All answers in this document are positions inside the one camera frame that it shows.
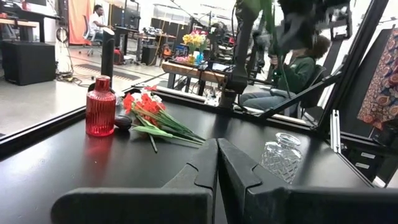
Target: yellow flower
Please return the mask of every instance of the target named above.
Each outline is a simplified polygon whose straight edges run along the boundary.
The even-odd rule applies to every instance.
[[[182,37],[182,40],[184,41],[184,44],[192,43],[192,42],[193,42],[193,37],[192,37],[192,35],[190,35],[190,34],[185,34],[185,35]]]

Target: vase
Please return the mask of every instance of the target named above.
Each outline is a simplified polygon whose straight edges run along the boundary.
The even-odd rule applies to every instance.
[[[193,54],[188,56],[188,63],[192,65],[195,63],[195,57],[193,56]]]
[[[300,140],[285,133],[277,133],[276,139],[266,143],[261,166],[291,184],[302,158],[301,152],[296,148],[300,145]]]
[[[92,136],[108,136],[114,130],[116,96],[110,91],[110,77],[101,75],[95,80],[95,88],[87,93],[86,133]]]
[[[196,65],[200,65],[201,63],[202,63],[202,61],[203,61],[203,52],[202,53],[199,53],[198,55],[197,55],[197,59],[196,59],[196,61],[195,61],[195,64]]]

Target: black table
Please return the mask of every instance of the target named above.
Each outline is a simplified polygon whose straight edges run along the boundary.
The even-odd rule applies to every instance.
[[[120,47],[120,36],[123,35],[123,54],[127,54],[127,41],[129,37],[129,33],[139,33],[139,30],[137,29],[129,29],[127,27],[120,27],[116,26],[114,27],[115,30],[115,38],[114,38],[114,46],[115,47]]]
[[[166,100],[167,111],[204,138],[226,138],[255,161],[264,143],[279,132],[293,134],[303,154],[295,185],[322,187],[372,187],[343,156],[321,139],[311,138],[244,119],[230,118]],[[60,195],[78,187],[162,187],[197,152],[197,146],[157,139],[159,153],[138,133],[115,130],[112,136],[85,134],[85,108],[52,119],[10,137],[0,138],[0,149],[10,139],[37,139],[30,146],[13,147],[14,155],[0,162],[0,223],[50,223],[50,208]],[[226,223],[219,188],[216,222]]]

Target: paisley fabric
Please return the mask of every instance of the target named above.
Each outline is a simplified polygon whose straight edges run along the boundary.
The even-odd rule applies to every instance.
[[[387,41],[358,119],[379,129],[386,121],[398,119],[398,29]]]

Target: black tabletop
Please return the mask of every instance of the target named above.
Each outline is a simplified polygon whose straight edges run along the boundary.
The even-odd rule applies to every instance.
[[[124,31],[124,32],[139,32],[139,30],[137,30],[137,29],[130,29],[130,28],[127,28],[127,27],[121,27],[121,26],[116,26],[116,27],[114,27],[116,30],[122,30],[122,31]]]
[[[295,185],[367,187],[330,147],[300,133],[258,126],[185,106],[166,103],[180,122],[204,138],[226,138],[259,161],[266,141],[285,132],[301,140],[303,154]],[[115,131],[110,137],[85,134],[85,121],[0,162],[0,223],[50,223],[50,208],[77,187],[162,187],[195,155],[197,146],[156,140],[159,153],[140,134]],[[217,195],[216,219],[221,199]]]

